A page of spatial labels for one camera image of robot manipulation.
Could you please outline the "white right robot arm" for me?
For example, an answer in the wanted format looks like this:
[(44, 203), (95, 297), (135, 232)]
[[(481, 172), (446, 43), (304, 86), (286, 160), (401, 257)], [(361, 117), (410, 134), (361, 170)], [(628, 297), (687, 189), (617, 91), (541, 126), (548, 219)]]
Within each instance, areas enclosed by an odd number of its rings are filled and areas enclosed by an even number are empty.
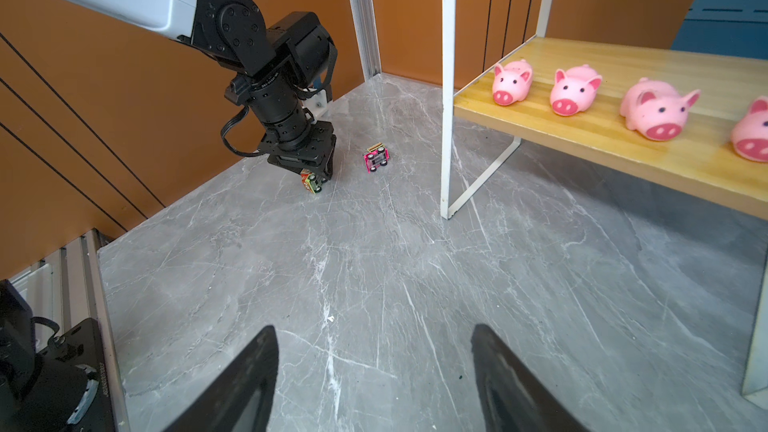
[[(476, 387), (489, 431), (582, 431), (578, 421), (486, 324), (475, 326)], [(264, 431), (277, 384), (279, 345), (264, 327), (170, 425), (171, 431)], [(4, 431), (114, 431), (100, 325), (86, 318), (67, 332), (33, 314), (1, 282), (1, 428)]]

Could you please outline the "pink toy pig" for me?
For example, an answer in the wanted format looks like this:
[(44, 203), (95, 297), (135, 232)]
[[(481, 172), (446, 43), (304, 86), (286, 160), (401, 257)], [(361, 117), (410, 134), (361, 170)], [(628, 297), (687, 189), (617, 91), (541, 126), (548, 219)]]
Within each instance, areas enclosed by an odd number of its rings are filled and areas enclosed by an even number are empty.
[(731, 132), (731, 143), (740, 157), (758, 163), (768, 161), (768, 102), (756, 98)]
[(493, 68), (492, 98), (500, 106), (524, 101), (533, 82), (533, 67), (525, 59), (498, 63)]
[(700, 90), (681, 95), (671, 84), (641, 78), (624, 95), (620, 115), (630, 131), (652, 141), (669, 141), (681, 134)]
[(603, 82), (603, 77), (588, 64), (557, 69), (554, 79), (550, 104), (555, 114), (564, 117), (589, 109)]

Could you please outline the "wooden two-tier shelf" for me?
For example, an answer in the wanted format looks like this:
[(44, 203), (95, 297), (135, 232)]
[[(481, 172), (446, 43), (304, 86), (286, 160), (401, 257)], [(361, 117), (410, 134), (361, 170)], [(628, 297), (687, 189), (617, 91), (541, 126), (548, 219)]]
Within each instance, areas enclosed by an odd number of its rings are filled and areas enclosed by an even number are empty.
[[(542, 0), (534, 34), (510, 52), (511, 59), (533, 64), (531, 93), (506, 109), (491, 98), (489, 71), (463, 87), (455, 85), (457, 0), (441, 1), (442, 217), (452, 217), (490, 177), (484, 171), (459, 197), (451, 197), (456, 118), (509, 134), (513, 148), (529, 141), (757, 218), (766, 217), (767, 169), (739, 157), (730, 142), (731, 130), (742, 116), (741, 106), (767, 88), (765, 62), (551, 38), (547, 23), (552, 0)], [(558, 118), (550, 109), (548, 90), (556, 67), (566, 62), (595, 66), (605, 79), (589, 110)], [(704, 90), (704, 99), (691, 110), (681, 138), (652, 142), (624, 127), (619, 118), (621, 98), (642, 76)]]

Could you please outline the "aluminium mounting rail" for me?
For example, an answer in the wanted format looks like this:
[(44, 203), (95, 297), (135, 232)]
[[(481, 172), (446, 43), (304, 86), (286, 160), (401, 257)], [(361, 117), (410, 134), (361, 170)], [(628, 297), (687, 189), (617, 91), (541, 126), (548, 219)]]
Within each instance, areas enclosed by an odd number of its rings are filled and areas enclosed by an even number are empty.
[(127, 431), (99, 233), (1, 283), (1, 428)]

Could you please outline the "pink toy truck striped roof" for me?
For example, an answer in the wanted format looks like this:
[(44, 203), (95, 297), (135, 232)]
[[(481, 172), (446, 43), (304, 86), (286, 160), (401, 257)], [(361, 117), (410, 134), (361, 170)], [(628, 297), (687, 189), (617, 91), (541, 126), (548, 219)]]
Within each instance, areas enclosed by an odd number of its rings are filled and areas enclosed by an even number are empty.
[(388, 164), (390, 154), (383, 143), (377, 143), (366, 150), (363, 158), (367, 171), (373, 173)]

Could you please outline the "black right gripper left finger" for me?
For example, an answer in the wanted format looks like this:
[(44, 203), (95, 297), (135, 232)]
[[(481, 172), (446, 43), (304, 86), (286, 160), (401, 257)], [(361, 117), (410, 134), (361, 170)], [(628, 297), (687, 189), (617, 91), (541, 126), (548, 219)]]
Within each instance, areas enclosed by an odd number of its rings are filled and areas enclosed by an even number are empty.
[(265, 431), (279, 369), (276, 330), (265, 326), (168, 431)]

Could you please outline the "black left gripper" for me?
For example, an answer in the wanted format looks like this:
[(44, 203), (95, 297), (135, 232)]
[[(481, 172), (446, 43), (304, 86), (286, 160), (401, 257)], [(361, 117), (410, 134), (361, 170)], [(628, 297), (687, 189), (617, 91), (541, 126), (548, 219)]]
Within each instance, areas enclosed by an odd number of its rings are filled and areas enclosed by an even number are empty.
[(308, 170), (322, 182), (332, 178), (336, 145), (333, 125), (316, 121), (282, 74), (274, 73), (261, 82), (238, 74), (225, 90), (225, 97), (241, 107), (240, 112), (225, 123), (225, 133), (250, 113), (265, 128), (256, 151), (240, 151), (225, 141), (228, 150), (241, 157), (266, 155), (272, 165), (296, 174)]

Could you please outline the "left aluminium corner post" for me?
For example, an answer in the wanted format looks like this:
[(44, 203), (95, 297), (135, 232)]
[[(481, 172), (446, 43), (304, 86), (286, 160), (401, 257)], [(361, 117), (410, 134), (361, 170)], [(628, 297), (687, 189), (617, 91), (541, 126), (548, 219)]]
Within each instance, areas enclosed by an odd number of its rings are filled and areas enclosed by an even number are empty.
[(359, 56), (365, 81), (382, 72), (373, 0), (350, 0)]

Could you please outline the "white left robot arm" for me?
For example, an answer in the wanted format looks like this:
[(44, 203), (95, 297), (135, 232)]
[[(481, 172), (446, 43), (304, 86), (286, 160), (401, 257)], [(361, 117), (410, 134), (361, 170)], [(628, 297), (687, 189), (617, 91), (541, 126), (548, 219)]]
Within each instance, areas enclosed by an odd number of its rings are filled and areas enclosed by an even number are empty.
[(293, 12), (267, 26), (253, 0), (66, 1), (182, 43), (234, 71), (225, 97), (240, 111), (220, 134), (253, 113), (265, 128), (255, 156), (321, 182), (332, 178), (334, 128), (305, 106), (331, 93), (338, 58), (315, 13)]

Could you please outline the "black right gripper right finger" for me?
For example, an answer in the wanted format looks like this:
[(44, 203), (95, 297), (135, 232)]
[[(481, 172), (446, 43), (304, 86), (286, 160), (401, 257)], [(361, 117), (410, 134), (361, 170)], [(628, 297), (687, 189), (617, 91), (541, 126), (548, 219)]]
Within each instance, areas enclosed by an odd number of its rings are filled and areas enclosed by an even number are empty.
[(488, 431), (584, 431), (586, 428), (486, 324), (474, 327), (471, 346)]

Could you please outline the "green red toy truck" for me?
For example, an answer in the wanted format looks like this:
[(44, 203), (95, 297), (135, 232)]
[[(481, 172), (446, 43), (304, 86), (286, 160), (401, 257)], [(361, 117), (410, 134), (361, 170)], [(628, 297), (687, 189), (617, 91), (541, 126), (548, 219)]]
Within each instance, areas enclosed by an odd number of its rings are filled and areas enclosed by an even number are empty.
[(311, 192), (312, 194), (317, 194), (322, 191), (322, 181), (318, 178), (318, 176), (309, 171), (309, 170), (303, 170), (300, 173), (302, 183), (304, 187)]

